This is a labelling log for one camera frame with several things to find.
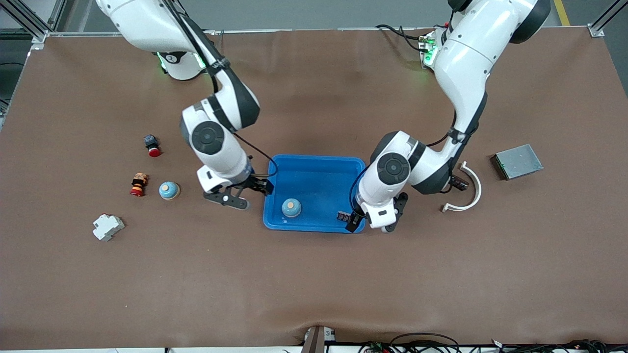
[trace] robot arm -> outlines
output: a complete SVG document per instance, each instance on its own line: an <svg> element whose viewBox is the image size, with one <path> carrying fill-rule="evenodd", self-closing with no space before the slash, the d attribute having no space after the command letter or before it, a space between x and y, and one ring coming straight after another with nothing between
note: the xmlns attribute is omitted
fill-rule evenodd
<svg viewBox="0 0 628 353"><path fill-rule="evenodd" d="M229 61L194 21L171 0L96 0L133 46L157 52L175 79L194 78L206 70L222 84L215 94L183 110L181 134L203 162L197 171L205 198L245 209L248 203L222 188L253 188L269 194L273 186L251 175L249 158L232 133L254 124L259 103L237 77Z"/></svg>
<svg viewBox="0 0 628 353"><path fill-rule="evenodd" d="M466 189L452 170L478 128L487 101L486 80L493 65L509 42L522 43L532 37L550 13L549 0L448 2L454 12L452 23L421 37L420 42L423 65L434 71L436 81L453 104L454 123L440 151L402 131L381 139L355 193L352 222L347 226L350 231L362 216L372 228L384 230L395 224L398 217L391 217L391 212L398 212L395 196L406 182L424 195L441 192L448 184ZM395 184L387 182L394 170L382 162L392 154L398 163L409 166L408 175L402 174L404 180L400 178Z"/></svg>

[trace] blue ball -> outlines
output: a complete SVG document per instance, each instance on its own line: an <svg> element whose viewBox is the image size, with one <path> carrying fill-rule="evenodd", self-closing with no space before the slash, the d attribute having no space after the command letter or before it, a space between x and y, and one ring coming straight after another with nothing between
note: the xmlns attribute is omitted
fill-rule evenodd
<svg viewBox="0 0 628 353"><path fill-rule="evenodd" d="M164 200L171 200L179 195L179 185L173 182L164 182L159 187L159 195Z"/></svg>
<svg viewBox="0 0 628 353"><path fill-rule="evenodd" d="M286 217L296 217L301 213L301 202L295 198L289 198L283 202L281 211Z"/></svg>

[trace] brown tabletop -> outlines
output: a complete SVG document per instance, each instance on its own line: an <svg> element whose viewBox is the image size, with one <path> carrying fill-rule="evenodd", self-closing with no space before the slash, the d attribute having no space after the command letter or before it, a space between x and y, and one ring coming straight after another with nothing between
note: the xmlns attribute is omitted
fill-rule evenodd
<svg viewBox="0 0 628 353"><path fill-rule="evenodd" d="M451 123L433 74L389 33L227 35L219 49L262 106L242 135L271 155L366 160L385 133L429 143ZM628 99L586 28L506 49L461 158L479 204L443 214L472 191L408 188L392 234L271 231L260 195L245 192L247 212L204 200L178 123L210 92L123 38L31 53L0 133L0 349L290 345L318 324L355 341L628 340ZM489 156L526 143L545 169L498 180ZM129 195L139 171L142 198ZM177 199L160 199L165 180ZM110 242L92 235L101 213L127 224Z"/></svg>

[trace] blue plastic bin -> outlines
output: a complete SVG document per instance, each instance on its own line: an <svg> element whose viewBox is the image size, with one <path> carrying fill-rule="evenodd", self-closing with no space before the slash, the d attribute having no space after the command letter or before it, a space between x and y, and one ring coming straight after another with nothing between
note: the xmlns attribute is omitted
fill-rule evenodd
<svg viewBox="0 0 628 353"><path fill-rule="evenodd" d="M264 202L264 224L282 231L349 233L338 211L351 213L349 189L364 162L355 157L276 155L279 172L268 178L274 191ZM275 171L272 163L269 174ZM301 213L286 217L281 205L287 198L301 202ZM364 222L356 230L362 231Z"/></svg>

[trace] white plastic handle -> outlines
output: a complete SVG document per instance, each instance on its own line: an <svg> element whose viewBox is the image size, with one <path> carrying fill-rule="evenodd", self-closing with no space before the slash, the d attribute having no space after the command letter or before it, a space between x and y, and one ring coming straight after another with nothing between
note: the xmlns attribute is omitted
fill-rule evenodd
<svg viewBox="0 0 628 353"><path fill-rule="evenodd" d="M480 200L480 197L482 196L482 184L480 183L480 178L478 178L477 174L475 174L475 172L472 171L471 168L467 167L467 161L462 162L462 164L460 165L460 170L464 171L468 176L471 177L471 180L473 180L473 184L475 184L475 197L473 201L466 206L454 206L452 204L445 204L445 206L443 206L443 212L447 210L457 212L468 210L471 207L475 206L475 204L477 204L477 202Z"/></svg>

